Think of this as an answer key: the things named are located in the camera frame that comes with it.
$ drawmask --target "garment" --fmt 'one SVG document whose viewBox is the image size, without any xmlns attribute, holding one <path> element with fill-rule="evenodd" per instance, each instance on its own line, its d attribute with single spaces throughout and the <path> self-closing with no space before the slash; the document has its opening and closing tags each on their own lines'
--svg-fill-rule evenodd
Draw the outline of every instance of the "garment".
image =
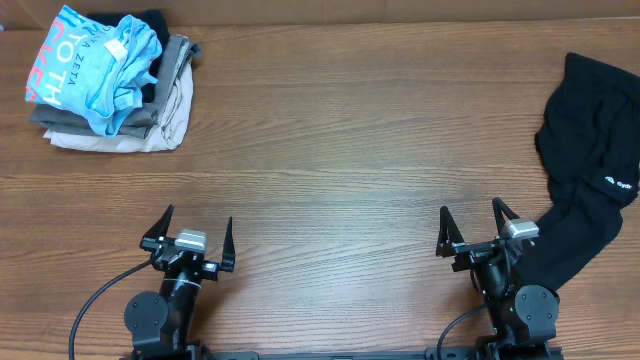
<svg viewBox="0 0 640 360">
<path fill-rule="evenodd" d="M 161 52 L 155 32 L 132 16 L 114 28 L 64 6 L 36 57 L 25 99 L 73 112 L 96 134 L 115 136 L 142 106 L 140 87 L 156 82 L 148 70 Z"/>
<path fill-rule="evenodd" d="M 146 139 L 126 135 L 112 138 L 71 135 L 51 130 L 47 130 L 44 137 L 50 139 L 51 145 L 84 151 L 128 153 L 174 150 L 182 143 L 187 131 L 192 96 L 191 65 L 187 63 L 173 84 L 167 106 L 160 116 L 160 124 L 151 129 Z"/>
<path fill-rule="evenodd" d="M 87 18 L 103 25 L 117 26 L 120 20 L 127 15 L 132 15 L 149 25 L 151 30 L 156 32 L 156 36 L 158 37 L 158 41 L 160 41 L 162 49 L 164 50 L 167 48 L 170 36 L 169 29 L 167 28 L 167 21 L 159 10 L 147 10 L 137 14 L 95 13 L 88 14 Z M 151 76 L 158 76 L 162 56 L 163 54 L 160 54 L 160 56 L 151 62 L 151 66 L 149 67 L 149 74 L 151 74 Z M 142 102 L 153 102 L 153 98 L 155 97 L 155 84 L 146 84 L 140 88 L 140 91 L 142 92 Z"/>
<path fill-rule="evenodd" d="M 638 138 L 640 78 L 568 54 L 536 135 L 553 207 L 515 264 L 525 283 L 559 289 L 618 235 L 620 210 L 638 195 Z"/>
<path fill-rule="evenodd" d="M 158 123 L 158 115 L 162 112 L 175 77 L 191 57 L 200 55 L 200 46 L 197 43 L 192 43 L 184 36 L 171 35 L 158 71 L 154 101 L 144 103 L 141 108 L 133 110 L 124 120 L 118 134 L 144 139 L 151 127 Z M 47 105 L 37 105 L 29 121 L 56 132 L 96 135 L 82 116 Z"/>
</svg>

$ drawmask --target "clothing tag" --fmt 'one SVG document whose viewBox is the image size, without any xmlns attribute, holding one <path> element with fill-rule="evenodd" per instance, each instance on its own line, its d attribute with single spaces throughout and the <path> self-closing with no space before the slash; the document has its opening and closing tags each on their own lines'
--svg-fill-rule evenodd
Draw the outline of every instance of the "clothing tag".
<svg viewBox="0 0 640 360">
<path fill-rule="evenodd" d="M 111 55 L 116 58 L 117 62 L 120 62 L 127 58 L 127 54 L 129 53 L 127 49 L 118 41 L 118 39 L 109 40 L 104 43 L 104 47 L 109 50 Z"/>
</svg>

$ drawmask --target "light blue t-shirt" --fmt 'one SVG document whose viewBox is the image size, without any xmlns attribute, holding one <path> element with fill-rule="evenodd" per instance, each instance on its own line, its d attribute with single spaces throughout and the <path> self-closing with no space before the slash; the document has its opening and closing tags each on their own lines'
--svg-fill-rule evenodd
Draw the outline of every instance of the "light blue t-shirt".
<svg viewBox="0 0 640 360">
<path fill-rule="evenodd" d="M 96 134 L 113 137 L 142 107 L 140 88 L 156 83 L 149 66 L 161 53 L 155 31 L 141 20 L 128 15 L 114 28 L 65 5 L 31 69 L 25 100 L 76 113 Z"/>
</svg>

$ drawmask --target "black fabric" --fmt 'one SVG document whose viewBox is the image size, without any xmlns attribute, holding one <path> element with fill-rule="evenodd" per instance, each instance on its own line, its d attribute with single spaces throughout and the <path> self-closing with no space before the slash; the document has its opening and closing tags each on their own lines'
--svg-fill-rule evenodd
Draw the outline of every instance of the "black fabric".
<svg viewBox="0 0 640 360">
<path fill-rule="evenodd" d="M 618 235 L 620 210 L 638 195 L 639 106 L 640 78 L 567 55 L 535 139 L 553 207 L 515 265 L 525 283 L 559 289 Z"/>
<path fill-rule="evenodd" d="M 117 26 L 120 20 L 127 15 L 133 15 L 134 17 L 144 21 L 149 25 L 149 27 L 156 32 L 158 36 L 158 41 L 160 41 L 160 45 L 162 46 L 162 51 L 164 53 L 164 49 L 169 42 L 169 29 L 167 28 L 167 22 L 162 16 L 162 13 L 159 10 L 147 10 L 143 11 L 139 14 L 126 14 L 126 13 L 96 13 L 89 14 L 87 17 L 91 20 L 97 21 L 103 25 L 109 26 Z M 160 63 L 162 62 L 162 55 L 158 56 L 151 63 L 151 67 L 149 67 L 149 74 L 153 77 L 158 76 L 158 70 L 160 69 Z M 142 91 L 142 101 L 146 103 L 153 102 L 155 98 L 155 85 L 147 84 L 140 88 Z"/>
</svg>

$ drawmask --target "wood grain surface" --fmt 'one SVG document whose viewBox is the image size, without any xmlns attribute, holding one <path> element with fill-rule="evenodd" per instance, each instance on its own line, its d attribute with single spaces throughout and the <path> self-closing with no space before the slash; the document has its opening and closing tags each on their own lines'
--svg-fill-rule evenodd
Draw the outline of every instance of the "wood grain surface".
<svg viewBox="0 0 640 360">
<path fill-rule="evenodd" d="M 575 51 L 640 73 L 640 20 L 175 28 L 201 43 L 190 129 L 175 152 L 57 149 L 27 122 L 41 31 L 0 33 L 0 359 L 65 359 L 104 282 L 144 261 L 143 232 L 206 231 L 236 272 L 204 286 L 193 338 L 216 351 L 423 350 L 481 302 L 434 254 L 448 205 L 470 242 L 491 198 L 537 219 L 551 205 L 533 145 Z M 567 359 L 640 358 L 640 205 L 560 290 Z M 78 359 L 131 349 L 123 310 L 157 290 L 145 269 L 106 292 Z M 446 344 L 473 344 L 488 317 Z"/>
</svg>

